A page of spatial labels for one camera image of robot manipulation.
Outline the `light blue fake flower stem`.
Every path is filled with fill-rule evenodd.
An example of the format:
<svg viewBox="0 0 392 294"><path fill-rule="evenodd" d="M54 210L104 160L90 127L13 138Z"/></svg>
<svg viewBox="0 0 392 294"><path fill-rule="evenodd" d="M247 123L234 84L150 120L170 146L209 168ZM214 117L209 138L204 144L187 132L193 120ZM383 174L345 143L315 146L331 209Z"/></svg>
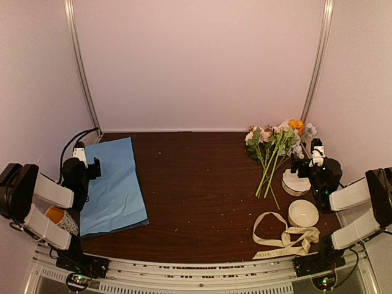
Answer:
<svg viewBox="0 0 392 294"><path fill-rule="evenodd" d="M317 134L317 128L312 123L305 124L302 120L291 120L289 126L294 131L294 137L290 141L288 149L288 156L292 154L297 155L300 159L304 159L304 143L302 137L305 139L313 138Z"/></svg>

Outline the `orange fake flower stem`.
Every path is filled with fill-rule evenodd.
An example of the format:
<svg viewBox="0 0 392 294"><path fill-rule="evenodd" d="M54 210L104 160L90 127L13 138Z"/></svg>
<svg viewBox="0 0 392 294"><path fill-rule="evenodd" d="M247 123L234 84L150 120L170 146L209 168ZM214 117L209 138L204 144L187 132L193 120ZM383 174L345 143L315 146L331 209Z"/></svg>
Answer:
<svg viewBox="0 0 392 294"><path fill-rule="evenodd" d="M277 150L278 163L280 167L292 155L299 159L304 159L303 149L301 147L301 136L304 132L304 123L299 120L291 119L284 121L274 129L279 141Z"/></svg>

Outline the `blue wrapping paper sheet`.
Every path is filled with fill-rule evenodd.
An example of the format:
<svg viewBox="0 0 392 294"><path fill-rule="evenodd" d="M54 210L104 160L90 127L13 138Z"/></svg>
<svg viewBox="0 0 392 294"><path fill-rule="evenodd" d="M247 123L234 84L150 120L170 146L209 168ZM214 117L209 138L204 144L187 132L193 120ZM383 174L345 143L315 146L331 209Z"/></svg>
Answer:
<svg viewBox="0 0 392 294"><path fill-rule="evenodd" d="M89 182L89 202L80 213L80 236L93 237L149 225L131 138L86 148L89 164L100 160L101 176Z"/></svg>

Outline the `cream rose fake flower stem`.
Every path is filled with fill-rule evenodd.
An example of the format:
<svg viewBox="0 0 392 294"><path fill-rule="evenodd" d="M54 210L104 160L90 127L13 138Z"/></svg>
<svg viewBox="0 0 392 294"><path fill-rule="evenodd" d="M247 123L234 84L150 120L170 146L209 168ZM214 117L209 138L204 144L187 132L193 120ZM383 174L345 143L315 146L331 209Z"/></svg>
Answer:
<svg viewBox="0 0 392 294"><path fill-rule="evenodd" d="M266 198L271 194L276 208L280 210L281 207L272 188L279 158L279 146L274 140L275 138L276 136L271 130L265 130L259 126L250 126L244 141L251 159L255 160L262 169L260 181L255 191L255 197Z"/></svg>

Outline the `pink fake flower stem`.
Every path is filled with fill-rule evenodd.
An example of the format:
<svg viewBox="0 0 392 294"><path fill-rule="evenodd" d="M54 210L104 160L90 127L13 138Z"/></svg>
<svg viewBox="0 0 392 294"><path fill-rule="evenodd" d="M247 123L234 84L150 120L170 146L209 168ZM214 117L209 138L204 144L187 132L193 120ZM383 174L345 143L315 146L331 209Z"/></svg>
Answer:
<svg viewBox="0 0 392 294"><path fill-rule="evenodd" d="M263 198L266 198L268 192L272 189L271 184L277 169L277 150L280 141L274 131L275 127L277 126L269 126L266 129L256 127L254 129L254 149L263 171L260 183L255 193L257 198L261 197L263 187L265 187Z"/></svg>

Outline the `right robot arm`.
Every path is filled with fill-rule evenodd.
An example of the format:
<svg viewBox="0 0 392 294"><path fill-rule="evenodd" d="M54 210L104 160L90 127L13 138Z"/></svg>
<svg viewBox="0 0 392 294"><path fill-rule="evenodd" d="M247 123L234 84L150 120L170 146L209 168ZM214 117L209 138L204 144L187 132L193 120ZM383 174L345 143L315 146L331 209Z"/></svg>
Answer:
<svg viewBox="0 0 392 294"><path fill-rule="evenodd" d="M390 167L368 170L364 178L342 189L339 188L342 169L335 159L324 156L299 159L293 155L291 172L309 180L316 207L321 213L371 203L367 212L322 239L320 250L314 257L318 270L327 270L345 250L360 241L372 239L391 225Z"/></svg>

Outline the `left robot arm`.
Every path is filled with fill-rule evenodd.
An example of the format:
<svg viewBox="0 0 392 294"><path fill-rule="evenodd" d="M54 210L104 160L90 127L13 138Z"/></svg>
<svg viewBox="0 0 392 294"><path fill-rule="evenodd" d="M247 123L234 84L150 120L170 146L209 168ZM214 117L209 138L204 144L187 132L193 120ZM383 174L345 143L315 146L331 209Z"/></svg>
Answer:
<svg viewBox="0 0 392 294"><path fill-rule="evenodd" d="M88 258L77 235L44 215L33 204L33 198L58 208L82 211L88 201L89 182L101 176L100 160L95 157L92 164L86 165L73 157L65 161L64 168L64 181L58 184L42 174L35 164L6 166L1 173L1 216L10 220L17 230L27 230L45 240L64 256L68 266L82 272L88 267Z"/></svg>

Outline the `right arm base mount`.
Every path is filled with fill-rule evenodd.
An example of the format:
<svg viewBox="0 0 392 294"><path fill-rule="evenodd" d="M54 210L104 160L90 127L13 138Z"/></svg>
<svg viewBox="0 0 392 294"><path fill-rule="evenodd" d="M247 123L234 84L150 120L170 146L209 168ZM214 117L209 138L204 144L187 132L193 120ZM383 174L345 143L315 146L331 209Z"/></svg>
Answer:
<svg viewBox="0 0 392 294"><path fill-rule="evenodd" d="M344 265L344 257L322 257L320 254L295 257L293 259L293 266L297 277L331 272L337 267Z"/></svg>

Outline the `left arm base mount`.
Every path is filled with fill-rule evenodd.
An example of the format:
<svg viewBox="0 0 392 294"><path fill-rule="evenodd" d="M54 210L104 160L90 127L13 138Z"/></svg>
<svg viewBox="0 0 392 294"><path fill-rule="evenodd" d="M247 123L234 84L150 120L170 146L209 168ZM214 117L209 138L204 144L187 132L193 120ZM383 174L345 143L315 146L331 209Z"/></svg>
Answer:
<svg viewBox="0 0 392 294"><path fill-rule="evenodd" d="M75 262L71 258L60 256L56 260L56 266L73 273L82 274L92 278L105 278L109 259L103 257L95 257L92 255L85 255L82 261Z"/></svg>

